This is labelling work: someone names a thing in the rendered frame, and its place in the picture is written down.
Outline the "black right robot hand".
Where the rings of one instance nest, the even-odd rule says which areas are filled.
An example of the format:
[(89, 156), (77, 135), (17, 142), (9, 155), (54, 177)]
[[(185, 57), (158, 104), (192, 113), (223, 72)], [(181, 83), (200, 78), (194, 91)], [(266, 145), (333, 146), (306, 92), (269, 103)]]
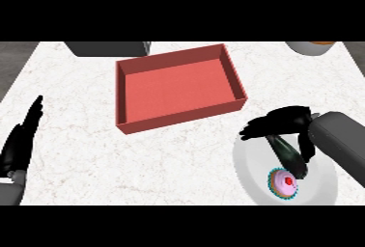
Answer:
[(315, 146), (309, 140), (311, 109), (306, 106), (287, 106), (272, 110), (263, 117), (249, 121), (240, 131), (241, 140), (268, 135), (299, 134), (299, 145), (305, 162), (315, 156)]

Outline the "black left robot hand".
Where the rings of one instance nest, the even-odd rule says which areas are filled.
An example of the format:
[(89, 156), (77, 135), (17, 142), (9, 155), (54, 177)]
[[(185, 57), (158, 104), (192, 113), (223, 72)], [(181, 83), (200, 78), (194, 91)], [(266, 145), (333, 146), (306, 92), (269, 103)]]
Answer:
[(0, 152), (0, 178), (6, 178), (9, 173), (25, 171), (33, 153), (33, 138), (36, 135), (39, 122), (43, 116), (43, 97), (39, 96), (28, 108), (24, 122), (18, 123), (9, 134)]

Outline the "dark eggplant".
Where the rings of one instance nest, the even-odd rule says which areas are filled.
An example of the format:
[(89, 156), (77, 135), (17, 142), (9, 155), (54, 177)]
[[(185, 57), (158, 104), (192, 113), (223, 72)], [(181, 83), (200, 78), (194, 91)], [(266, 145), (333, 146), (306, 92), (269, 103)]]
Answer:
[(293, 174), (296, 179), (305, 179), (308, 174), (308, 167), (297, 150), (278, 135), (268, 135), (266, 140), (283, 167)]

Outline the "white plate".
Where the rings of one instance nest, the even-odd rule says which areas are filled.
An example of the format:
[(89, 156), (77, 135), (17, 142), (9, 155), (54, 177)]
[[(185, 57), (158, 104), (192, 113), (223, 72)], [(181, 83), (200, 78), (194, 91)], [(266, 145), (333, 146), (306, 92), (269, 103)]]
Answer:
[(237, 137), (232, 160), (241, 185), (259, 205), (333, 205), (339, 196), (339, 179), (331, 158), (315, 150), (308, 166), (308, 175), (299, 180), (299, 192), (293, 199), (281, 199), (269, 190), (269, 172), (281, 168), (265, 138), (243, 141)]

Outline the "red cardboard box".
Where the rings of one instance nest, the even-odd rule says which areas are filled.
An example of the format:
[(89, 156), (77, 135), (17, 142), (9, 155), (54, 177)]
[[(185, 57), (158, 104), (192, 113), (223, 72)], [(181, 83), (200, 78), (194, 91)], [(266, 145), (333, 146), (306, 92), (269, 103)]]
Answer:
[(116, 63), (116, 126), (126, 134), (238, 111), (247, 99), (223, 44)]

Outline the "pink frosted cupcake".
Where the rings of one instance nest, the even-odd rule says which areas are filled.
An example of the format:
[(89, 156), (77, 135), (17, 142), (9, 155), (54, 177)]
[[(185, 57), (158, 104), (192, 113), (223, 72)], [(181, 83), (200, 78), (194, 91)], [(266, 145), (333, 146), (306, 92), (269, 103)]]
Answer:
[(297, 179), (283, 168), (275, 168), (268, 174), (268, 189), (281, 200), (293, 200), (299, 193)]

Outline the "pale grey round container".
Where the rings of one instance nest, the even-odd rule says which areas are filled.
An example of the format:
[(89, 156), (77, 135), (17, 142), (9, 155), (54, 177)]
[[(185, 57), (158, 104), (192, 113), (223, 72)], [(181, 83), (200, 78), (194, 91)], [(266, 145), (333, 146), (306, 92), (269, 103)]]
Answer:
[(287, 41), (290, 48), (305, 56), (321, 56), (334, 44), (333, 41)]

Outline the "dark grey appliance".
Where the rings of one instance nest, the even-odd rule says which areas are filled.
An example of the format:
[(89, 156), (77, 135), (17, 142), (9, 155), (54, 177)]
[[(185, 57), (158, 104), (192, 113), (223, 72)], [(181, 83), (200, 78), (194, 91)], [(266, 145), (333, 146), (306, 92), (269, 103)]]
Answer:
[(150, 54), (150, 41), (67, 41), (77, 57), (141, 57)]

